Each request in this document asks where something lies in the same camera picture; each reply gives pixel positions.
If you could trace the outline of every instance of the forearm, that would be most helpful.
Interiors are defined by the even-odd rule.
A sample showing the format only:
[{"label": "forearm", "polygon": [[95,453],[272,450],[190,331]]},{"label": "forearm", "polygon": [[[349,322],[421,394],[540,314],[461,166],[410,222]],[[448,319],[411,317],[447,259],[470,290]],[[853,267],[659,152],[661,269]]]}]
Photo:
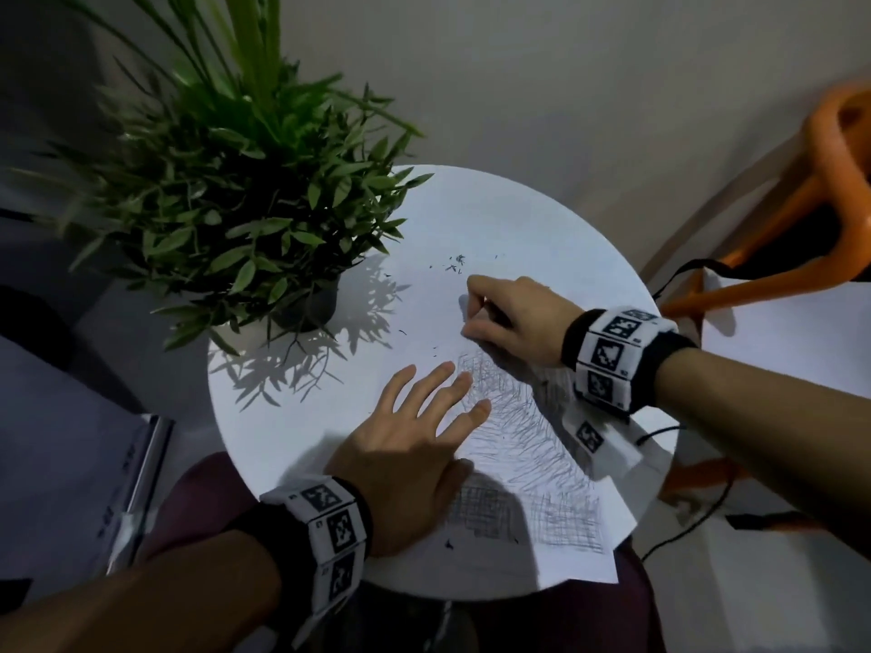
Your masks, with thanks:
[{"label": "forearm", "polygon": [[655,380],[656,405],[784,498],[871,553],[871,401],[686,349]]},{"label": "forearm", "polygon": [[275,610],[280,588],[267,551],[227,532],[9,614],[0,653],[230,650]]}]

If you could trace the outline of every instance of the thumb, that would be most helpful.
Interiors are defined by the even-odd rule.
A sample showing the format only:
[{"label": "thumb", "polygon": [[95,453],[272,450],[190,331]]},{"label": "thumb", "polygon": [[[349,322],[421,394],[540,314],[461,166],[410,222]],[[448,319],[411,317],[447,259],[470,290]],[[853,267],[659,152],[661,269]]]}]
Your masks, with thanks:
[{"label": "thumb", "polygon": [[517,333],[484,317],[473,318],[461,330],[464,337],[475,341],[490,341],[512,354],[517,345]]},{"label": "thumb", "polygon": [[469,459],[461,458],[459,461],[453,460],[448,463],[448,466],[441,473],[441,478],[435,486],[433,494],[433,510],[439,521],[448,515],[450,503],[474,470],[475,463]]}]

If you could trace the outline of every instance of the table top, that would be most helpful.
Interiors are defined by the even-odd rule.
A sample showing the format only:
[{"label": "table top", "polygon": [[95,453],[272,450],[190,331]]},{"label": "table top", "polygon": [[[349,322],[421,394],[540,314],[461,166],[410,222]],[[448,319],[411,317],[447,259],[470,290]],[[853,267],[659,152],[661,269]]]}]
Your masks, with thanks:
[{"label": "table top", "polygon": [[[528,275],[581,307],[634,305],[657,311],[631,266],[598,231],[548,196],[506,178],[441,165],[419,165],[412,174],[434,173],[408,192],[398,217],[408,221],[405,240],[390,255],[367,258],[343,274],[336,314],[321,331],[289,335],[259,348],[264,330],[227,334],[242,361],[230,361],[212,344],[209,390],[226,449],[254,494],[289,473],[320,472],[332,451],[372,411],[383,388],[385,357],[402,338],[390,325],[401,299],[402,275],[448,270],[499,278]],[[462,266],[455,260],[463,257]],[[435,364],[443,359],[433,360]],[[418,367],[418,375],[431,367]],[[647,431],[674,419],[655,408],[634,416]],[[642,448],[645,460],[622,479],[604,477],[597,492],[604,544],[614,549],[637,526],[665,479],[677,433],[660,434]],[[368,563],[366,578],[387,589],[444,599],[489,600],[544,589],[565,579],[558,569],[539,569],[538,580],[516,582],[482,572],[415,572],[398,560]]]}]

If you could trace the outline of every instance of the orange chair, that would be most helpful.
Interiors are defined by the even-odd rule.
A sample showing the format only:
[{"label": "orange chair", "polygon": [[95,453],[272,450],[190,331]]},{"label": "orange chair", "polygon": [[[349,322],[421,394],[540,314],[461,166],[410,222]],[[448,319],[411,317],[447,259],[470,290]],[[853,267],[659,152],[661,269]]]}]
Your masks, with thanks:
[{"label": "orange chair", "polygon": [[660,307],[669,318],[699,318],[705,312],[760,300],[822,291],[856,277],[871,263],[871,90],[836,88],[823,98],[805,125],[812,173],[759,232],[722,260],[736,267],[820,205],[831,202],[842,231],[833,250],[799,268],[702,291],[702,272],[691,278],[689,295]]}]

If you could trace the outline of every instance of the left hand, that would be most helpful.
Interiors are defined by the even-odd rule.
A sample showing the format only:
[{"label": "left hand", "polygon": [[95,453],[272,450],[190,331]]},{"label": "left hand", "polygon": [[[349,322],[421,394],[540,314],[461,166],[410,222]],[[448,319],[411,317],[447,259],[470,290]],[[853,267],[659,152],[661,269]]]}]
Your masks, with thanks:
[{"label": "left hand", "polygon": [[445,414],[472,386],[471,375],[460,373],[420,412],[454,370],[453,362],[437,367],[414,384],[394,412],[399,392],[415,377],[414,365],[406,366],[327,463],[325,472],[352,483],[372,512],[372,556],[395,555],[429,534],[474,469],[471,461],[456,460],[454,452],[489,417],[488,400],[478,401],[436,437]]}]

